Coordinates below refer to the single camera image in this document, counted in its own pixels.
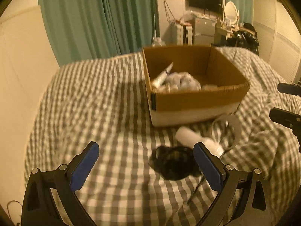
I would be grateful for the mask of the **white knit sock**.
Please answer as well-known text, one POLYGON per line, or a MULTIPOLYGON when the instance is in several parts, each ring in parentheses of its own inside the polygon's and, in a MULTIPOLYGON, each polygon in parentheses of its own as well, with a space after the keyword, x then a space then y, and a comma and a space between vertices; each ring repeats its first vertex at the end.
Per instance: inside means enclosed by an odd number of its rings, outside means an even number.
POLYGON ((161 85, 159 89, 156 89, 159 93, 199 90, 201 90, 201 84, 187 72, 171 73, 167 76, 163 85, 161 85))

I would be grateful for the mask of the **white ribbed suitcase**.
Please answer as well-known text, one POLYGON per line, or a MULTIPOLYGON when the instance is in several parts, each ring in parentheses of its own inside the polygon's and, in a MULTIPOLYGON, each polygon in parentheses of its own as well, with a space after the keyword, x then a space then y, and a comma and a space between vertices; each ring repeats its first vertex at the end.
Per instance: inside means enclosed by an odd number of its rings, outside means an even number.
POLYGON ((176 45, 192 45, 193 28, 190 24, 174 24, 171 30, 172 42, 176 45))

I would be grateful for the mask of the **white louvered wardrobe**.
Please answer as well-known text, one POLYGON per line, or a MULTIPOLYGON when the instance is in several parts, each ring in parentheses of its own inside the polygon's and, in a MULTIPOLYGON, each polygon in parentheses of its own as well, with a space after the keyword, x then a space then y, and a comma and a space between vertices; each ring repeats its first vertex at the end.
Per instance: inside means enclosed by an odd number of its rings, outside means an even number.
POLYGON ((300 65, 300 33, 285 7, 279 0, 253 0, 253 26, 260 57, 293 83, 300 65))

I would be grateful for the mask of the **open cardboard box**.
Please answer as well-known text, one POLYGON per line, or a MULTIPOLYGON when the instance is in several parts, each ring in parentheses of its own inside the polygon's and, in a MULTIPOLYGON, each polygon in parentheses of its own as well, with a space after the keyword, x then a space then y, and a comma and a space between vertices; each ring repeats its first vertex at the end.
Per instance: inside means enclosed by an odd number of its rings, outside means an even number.
POLYGON ((222 49, 209 45, 143 48, 154 127, 192 124, 235 112, 250 83, 222 49))

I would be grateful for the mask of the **small silver fridge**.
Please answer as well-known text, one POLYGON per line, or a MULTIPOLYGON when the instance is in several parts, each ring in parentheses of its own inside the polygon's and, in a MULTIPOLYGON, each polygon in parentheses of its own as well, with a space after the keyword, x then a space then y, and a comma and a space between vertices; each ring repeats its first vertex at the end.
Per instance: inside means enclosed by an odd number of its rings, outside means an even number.
POLYGON ((195 45, 212 44, 215 35, 215 21, 195 17, 192 21, 193 43, 195 45))

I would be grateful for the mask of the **white oval vanity mirror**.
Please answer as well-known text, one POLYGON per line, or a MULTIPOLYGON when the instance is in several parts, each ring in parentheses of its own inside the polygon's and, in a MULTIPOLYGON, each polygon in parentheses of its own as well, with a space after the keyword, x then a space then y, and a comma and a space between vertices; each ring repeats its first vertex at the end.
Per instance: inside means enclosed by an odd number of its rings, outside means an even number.
POLYGON ((239 10, 236 5, 229 1, 226 3, 223 10, 223 22, 226 26, 237 27, 239 25, 239 10))

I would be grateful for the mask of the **large green curtain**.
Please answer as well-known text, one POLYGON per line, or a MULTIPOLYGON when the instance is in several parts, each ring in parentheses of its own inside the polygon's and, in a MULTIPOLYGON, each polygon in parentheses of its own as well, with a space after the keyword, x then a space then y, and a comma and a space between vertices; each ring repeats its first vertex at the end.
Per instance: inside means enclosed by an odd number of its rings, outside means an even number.
POLYGON ((160 35, 157 0, 38 0, 59 66, 135 53, 160 35))

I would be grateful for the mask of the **wooden vanity desk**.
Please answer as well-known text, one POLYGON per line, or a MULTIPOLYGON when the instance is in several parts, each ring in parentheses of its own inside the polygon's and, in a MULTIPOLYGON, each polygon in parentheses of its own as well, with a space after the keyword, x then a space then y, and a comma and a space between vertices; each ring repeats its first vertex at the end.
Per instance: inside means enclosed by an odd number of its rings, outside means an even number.
POLYGON ((234 36, 234 33, 236 31, 246 31, 255 36, 254 31, 251 31, 244 27, 235 26, 235 27, 230 27, 229 29, 227 29, 225 26, 220 26, 220 25, 216 24, 213 43, 215 45, 224 44, 228 38, 232 38, 234 36))

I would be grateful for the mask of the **grey checkered bed quilt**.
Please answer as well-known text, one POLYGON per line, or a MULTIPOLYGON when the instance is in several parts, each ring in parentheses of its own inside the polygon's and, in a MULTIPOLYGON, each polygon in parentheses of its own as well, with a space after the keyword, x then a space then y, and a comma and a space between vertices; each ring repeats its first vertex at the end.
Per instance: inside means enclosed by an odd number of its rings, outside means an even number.
MULTIPOLYGON (((279 93, 282 77, 254 53, 220 52, 251 82, 235 113, 241 139, 222 160, 238 170, 261 169, 277 224, 300 187, 300 153, 292 131, 272 122, 269 112, 300 113, 300 98, 279 93)), ((41 100, 24 177, 35 167, 69 163, 95 141, 100 157, 77 196, 97 225, 195 225, 216 192, 202 176, 164 180, 148 163, 156 147, 176 143, 175 133, 151 125, 141 53, 71 63, 54 75, 41 100)))

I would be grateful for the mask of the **black garbage bag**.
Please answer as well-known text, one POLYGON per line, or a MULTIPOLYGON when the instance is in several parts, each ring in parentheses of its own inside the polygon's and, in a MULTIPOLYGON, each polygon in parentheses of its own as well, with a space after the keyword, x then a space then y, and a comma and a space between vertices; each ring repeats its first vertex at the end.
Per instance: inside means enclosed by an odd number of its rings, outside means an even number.
POLYGON ((254 26, 250 23, 244 23, 240 30, 233 33, 231 38, 226 40, 228 47, 242 47, 259 55, 259 40, 254 26))

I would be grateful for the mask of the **white tape roll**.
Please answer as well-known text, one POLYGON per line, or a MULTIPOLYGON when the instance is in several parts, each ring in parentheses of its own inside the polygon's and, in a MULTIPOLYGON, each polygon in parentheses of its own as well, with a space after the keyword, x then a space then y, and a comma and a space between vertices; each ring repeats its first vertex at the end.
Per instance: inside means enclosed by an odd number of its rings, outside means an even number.
POLYGON ((226 153, 233 149, 242 137, 242 129, 235 115, 217 117, 208 129, 208 136, 213 139, 226 153))

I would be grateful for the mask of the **black round compact case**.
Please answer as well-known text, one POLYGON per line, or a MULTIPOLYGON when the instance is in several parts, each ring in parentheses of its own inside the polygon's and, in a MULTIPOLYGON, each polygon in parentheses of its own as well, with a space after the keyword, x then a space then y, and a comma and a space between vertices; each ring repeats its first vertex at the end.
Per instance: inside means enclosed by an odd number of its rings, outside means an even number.
POLYGON ((152 151, 149 165, 164 180, 169 181, 178 181, 188 176, 198 177, 201 175, 193 150, 185 146, 157 147, 152 151))

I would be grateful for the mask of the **white plastic bottle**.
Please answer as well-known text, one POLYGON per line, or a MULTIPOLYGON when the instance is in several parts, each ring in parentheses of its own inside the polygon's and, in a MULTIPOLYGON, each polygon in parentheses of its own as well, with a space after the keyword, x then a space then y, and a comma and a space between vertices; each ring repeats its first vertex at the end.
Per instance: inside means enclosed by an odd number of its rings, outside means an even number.
POLYGON ((194 145, 202 142, 212 155, 221 157, 224 154, 222 146, 211 138, 203 137, 187 127, 180 127, 175 135, 175 139, 181 146, 193 149, 194 145))

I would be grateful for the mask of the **black wall television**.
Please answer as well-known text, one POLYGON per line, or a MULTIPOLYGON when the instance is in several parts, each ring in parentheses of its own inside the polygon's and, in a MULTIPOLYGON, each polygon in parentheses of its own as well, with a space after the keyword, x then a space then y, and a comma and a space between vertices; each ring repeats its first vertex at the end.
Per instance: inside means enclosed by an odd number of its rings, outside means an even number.
POLYGON ((188 0, 190 7, 204 9, 217 14, 222 14, 223 4, 222 0, 188 0))

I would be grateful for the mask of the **clear water jug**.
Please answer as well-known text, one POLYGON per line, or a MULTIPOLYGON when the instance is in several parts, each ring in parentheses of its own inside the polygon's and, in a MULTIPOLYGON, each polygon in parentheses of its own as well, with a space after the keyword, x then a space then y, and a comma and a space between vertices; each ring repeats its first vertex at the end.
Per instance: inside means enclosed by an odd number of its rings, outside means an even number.
POLYGON ((151 47, 165 47, 166 43, 162 40, 161 37, 153 37, 151 42, 151 47))

